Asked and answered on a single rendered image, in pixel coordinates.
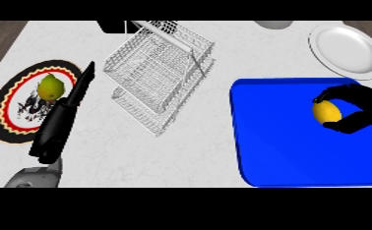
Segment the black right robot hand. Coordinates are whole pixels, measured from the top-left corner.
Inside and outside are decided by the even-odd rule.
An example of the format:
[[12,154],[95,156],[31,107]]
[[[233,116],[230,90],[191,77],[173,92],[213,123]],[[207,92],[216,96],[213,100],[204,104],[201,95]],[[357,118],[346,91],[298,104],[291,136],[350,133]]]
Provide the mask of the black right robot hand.
[[372,126],[372,88],[359,84],[328,87],[313,103],[341,99],[353,104],[359,111],[341,118],[337,122],[325,122],[323,127],[344,134],[353,134]]

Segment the black object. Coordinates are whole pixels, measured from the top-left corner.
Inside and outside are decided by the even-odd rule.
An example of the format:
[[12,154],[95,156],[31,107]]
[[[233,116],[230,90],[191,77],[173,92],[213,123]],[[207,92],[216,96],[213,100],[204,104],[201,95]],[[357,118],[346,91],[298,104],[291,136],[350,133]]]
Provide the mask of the black object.
[[140,29],[131,21],[99,21],[103,33],[136,33]]

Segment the yellow lemon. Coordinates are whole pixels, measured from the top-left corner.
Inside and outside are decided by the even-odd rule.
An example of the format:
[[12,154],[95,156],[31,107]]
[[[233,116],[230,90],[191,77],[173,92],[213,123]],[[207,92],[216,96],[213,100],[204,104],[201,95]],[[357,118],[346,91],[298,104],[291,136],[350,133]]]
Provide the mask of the yellow lemon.
[[326,100],[313,105],[313,114],[320,124],[325,122],[338,122],[343,118],[340,109]]

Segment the patterned round plate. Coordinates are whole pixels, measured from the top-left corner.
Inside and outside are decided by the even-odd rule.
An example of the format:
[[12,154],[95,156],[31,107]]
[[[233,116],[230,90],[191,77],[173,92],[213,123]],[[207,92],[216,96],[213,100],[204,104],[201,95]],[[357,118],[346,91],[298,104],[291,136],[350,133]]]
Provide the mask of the patterned round plate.
[[0,143],[25,144],[53,107],[38,96],[38,84],[53,75],[64,83],[68,96],[81,75],[80,68],[68,61],[49,60],[24,69],[0,87]]

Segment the grey round object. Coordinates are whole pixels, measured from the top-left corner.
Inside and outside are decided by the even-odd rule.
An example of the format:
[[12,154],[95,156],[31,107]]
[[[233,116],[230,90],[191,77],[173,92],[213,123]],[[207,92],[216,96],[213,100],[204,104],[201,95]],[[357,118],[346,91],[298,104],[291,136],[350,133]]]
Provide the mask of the grey round object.
[[255,23],[266,29],[285,29],[292,21],[255,21]]

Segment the white plate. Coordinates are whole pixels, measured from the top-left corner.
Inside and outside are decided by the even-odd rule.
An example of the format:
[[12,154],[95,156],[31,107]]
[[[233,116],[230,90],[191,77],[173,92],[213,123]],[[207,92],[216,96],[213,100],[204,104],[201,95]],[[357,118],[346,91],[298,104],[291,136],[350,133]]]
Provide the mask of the white plate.
[[344,24],[322,24],[309,35],[312,52],[325,67],[357,81],[372,80],[372,37]]

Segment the green pear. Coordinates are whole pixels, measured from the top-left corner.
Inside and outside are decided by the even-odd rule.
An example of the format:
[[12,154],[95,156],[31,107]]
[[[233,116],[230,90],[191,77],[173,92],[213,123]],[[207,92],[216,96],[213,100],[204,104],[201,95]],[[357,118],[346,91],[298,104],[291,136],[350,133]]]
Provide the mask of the green pear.
[[38,96],[44,101],[58,100],[65,92],[64,82],[49,74],[38,84]]

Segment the blue tray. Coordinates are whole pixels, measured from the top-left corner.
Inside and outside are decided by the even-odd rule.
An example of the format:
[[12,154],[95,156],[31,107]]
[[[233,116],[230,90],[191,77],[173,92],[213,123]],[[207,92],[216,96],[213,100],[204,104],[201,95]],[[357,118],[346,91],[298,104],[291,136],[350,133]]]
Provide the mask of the blue tray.
[[239,79],[230,88],[238,169],[255,187],[372,186],[372,126],[325,128],[313,99],[348,78]]

